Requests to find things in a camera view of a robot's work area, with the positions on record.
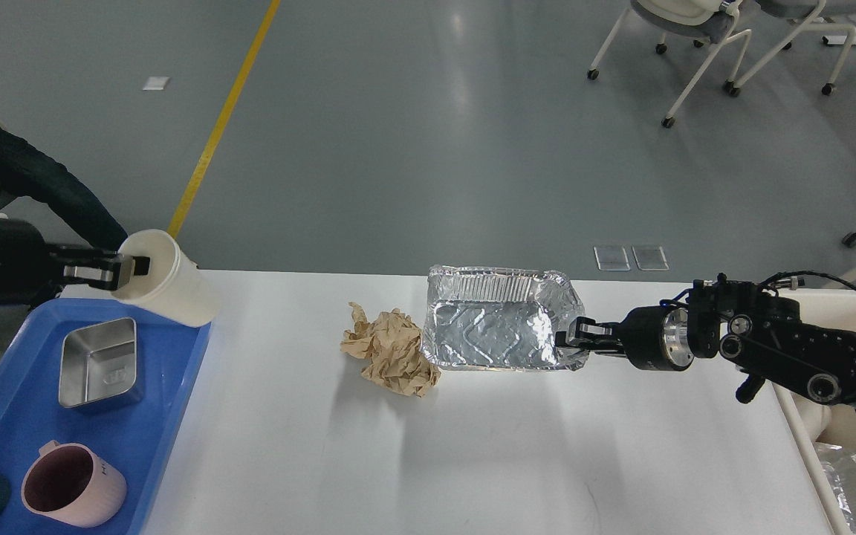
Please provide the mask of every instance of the mug handle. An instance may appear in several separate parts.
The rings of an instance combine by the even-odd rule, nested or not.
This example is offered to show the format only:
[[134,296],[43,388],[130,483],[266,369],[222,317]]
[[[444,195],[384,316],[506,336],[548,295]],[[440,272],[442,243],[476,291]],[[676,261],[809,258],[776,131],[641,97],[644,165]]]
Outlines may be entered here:
[[61,446],[61,444],[58,444],[57,440],[47,441],[43,447],[38,448],[38,457],[45,457],[45,455],[51,453],[51,450],[54,450],[54,448],[57,448],[58,446]]

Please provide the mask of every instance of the jeans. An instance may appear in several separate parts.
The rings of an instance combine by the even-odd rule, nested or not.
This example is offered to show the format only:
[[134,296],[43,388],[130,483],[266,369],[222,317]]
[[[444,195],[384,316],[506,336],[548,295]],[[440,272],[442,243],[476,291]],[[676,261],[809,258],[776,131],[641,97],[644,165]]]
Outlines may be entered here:
[[5,192],[48,204],[92,247],[118,250],[128,233],[98,197],[65,166],[0,129],[0,181]]

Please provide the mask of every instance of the pink mug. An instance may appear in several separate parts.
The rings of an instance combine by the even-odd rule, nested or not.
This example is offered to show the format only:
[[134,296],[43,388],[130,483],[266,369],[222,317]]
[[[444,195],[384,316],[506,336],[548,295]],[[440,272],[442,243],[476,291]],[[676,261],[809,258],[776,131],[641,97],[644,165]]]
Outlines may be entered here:
[[121,508],[128,493],[125,478],[84,444],[49,441],[38,455],[22,480],[22,502],[29,511],[93,528]]

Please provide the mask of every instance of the blue tray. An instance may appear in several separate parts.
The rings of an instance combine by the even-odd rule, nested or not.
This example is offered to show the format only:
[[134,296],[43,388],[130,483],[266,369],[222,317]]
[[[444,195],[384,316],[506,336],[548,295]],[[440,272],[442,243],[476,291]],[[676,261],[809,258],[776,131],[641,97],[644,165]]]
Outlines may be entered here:
[[[58,368],[68,332],[131,317],[137,322],[138,366],[145,394],[136,404],[82,414],[58,404]],[[0,362],[0,473],[11,499],[0,516],[0,534],[136,535],[154,502],[163,469],[187,408],[210,338],[201,328],[106,299],[56,299],[28,315]],[[19,491],[38,448],[49,440],[90,447],[128,482],[121,510],[95,528],[75,528],[24,505]]]

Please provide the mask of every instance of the yellow floor line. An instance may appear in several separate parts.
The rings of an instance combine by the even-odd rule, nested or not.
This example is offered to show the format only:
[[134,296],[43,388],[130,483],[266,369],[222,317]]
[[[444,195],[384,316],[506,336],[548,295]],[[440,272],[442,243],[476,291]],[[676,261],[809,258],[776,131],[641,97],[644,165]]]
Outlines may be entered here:
[[200,189],[200,185],[204,182],[204,174],[207,173],[207,167],[210,166],[210,160],[213,158],[213,153],[217,150],[217,145],[220,145],[220,138],[224,136],[224,129],[227,128],[230,115],[233,114],[233,109],[237,106],[237,100],[240,98],[240,93],[244,90],[244,84],[247,84],[249,71],[253,67],[253,62],[256,61],[256,55],[259,53],[259,47],[262,46],[262,40],[266,37],[266,31],[269,31],[269,25],[273,23],[273,17],[276,16],[276,9],[279,9],[279,0],[273,0],[266,10],[266,14],[262,17],[262,23],[259,25],[256,37],[253,38],[250,48],[247,51],[247,58],[244,59],[244,64],[241,65],[240,72],[237,73],[237,79],[233,82],[230,94],[227,95],[224,108],[220,110],[220,116],[217,117],[217,124],[213,126],[213,131],[210,132],[210,139],[207,139],[207,145],[204,146],[204,152],[201,153],[200,160],[197,161],[197,166],[190,176],[187,188],[184,189],[181,202],[177,204],[177,210],[174,210],[174,216],[170,219],[170,226],[167,227],[167,233],[175,238],[180,233],[181,227],[184,225],[184,220],[187,219],[187,213],[189,213],[190,207],[193,205],[194,197],[197,196],[197,190]]

